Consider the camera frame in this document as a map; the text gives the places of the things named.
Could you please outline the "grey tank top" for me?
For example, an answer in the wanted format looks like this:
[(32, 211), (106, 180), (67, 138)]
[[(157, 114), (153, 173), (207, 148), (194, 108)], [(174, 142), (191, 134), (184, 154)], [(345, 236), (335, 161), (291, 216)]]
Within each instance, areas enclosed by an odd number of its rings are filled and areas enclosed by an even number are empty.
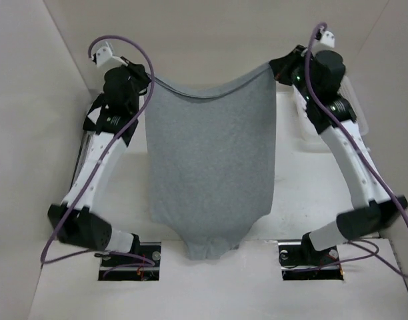
[(268, 64), (192, 89), (158, 77), (145, 110), (149, 206), (192, 260), (218, 259), (271, 212), (276, 84)]

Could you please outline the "folded black tank top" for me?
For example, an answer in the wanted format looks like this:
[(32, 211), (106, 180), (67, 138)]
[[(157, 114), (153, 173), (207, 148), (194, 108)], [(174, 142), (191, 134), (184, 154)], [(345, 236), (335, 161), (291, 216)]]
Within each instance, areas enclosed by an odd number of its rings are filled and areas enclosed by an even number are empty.
[(101, 112), (102, 100), (102, 95), (98, 95), (94, 102), (92, 102), (83, 122), (84, 131), (95, 131), (97, 120)]

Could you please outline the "white plastic basket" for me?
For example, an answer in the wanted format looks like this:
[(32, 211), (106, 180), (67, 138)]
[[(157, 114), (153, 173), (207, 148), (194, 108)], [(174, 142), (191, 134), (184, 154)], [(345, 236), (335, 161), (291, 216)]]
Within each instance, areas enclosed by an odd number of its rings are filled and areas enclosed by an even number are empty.
[[(357, 116), (357, 123), (359, 126), (359, 132), (361, 136), (365, 136), (369, 132), (367, 120), (364, 112), (361, 108), (359, 100), (355, 94), (355, 90), (350, 82), (348, 76), (344, 76), (341, 81), (339, 93), (342, 97), (348, 100)], [(302, 142), (300, 142), (300, 148), (306, 152), (311, 153), (328, 153), (329, 148), (323, 142), (322, 138), (318, 136), (313, 124), (308, 119), (306, 114), (305, 98), (300, 94), (299, 90), (293, 86), (293, 100), (297, 108), (297, 114), (299, 119), (299, 126), (301, 130)]]

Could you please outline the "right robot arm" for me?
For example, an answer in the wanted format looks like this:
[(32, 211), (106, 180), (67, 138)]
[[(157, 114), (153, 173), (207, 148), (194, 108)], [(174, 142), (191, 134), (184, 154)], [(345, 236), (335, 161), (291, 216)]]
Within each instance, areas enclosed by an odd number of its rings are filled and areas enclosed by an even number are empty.
[(280, 256), (295, 265), (323, 265), (336, 245), (385, 230), (408, 207), (404, 196), (392, 199), (371, 160), (350, 102), (340, 94), (345, 65), (340, 54), (323, 50), (315, 55), (297, 46), (288, 55), (271, 60), (275, 80), (291, 86), (305, 104), (308, 120), (332, 152), (347, 184), (352, 210), (334, 222), (302, 236), (301, 244)]

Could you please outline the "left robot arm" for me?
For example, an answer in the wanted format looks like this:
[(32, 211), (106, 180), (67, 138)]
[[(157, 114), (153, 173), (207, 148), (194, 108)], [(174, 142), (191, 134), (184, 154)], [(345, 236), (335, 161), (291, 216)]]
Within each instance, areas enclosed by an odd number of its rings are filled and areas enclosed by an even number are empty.
[(128, 266), (140, 258), (138, 236), (115, 229), (96, 208), (138, 126), (140, 98), (150, 84), (144, 66), (129, 61), (104, 74), (103, 90), (83, 123), (90, 134), (83, 166), (61, 204), (52, 204), (47, 213), (52, 236), (60, 242), (90, 251), (117, 251)]

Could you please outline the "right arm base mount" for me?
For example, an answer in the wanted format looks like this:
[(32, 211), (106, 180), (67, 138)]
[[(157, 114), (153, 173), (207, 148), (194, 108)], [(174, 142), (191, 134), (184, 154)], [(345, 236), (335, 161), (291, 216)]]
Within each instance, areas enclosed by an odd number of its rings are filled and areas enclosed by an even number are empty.
[(337, 247), (306, 253), (300, 241), (278, 242), (284, 281), (343, 280)]

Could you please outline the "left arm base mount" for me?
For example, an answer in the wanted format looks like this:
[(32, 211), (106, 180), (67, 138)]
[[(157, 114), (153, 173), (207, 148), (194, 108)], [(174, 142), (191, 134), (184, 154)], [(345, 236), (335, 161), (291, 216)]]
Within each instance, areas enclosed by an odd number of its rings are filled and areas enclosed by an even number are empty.
[(95, 253), (100, 259), (99, 281), (158, 281), (161, 265), (161, 242), (141, 243), (140, 258)]

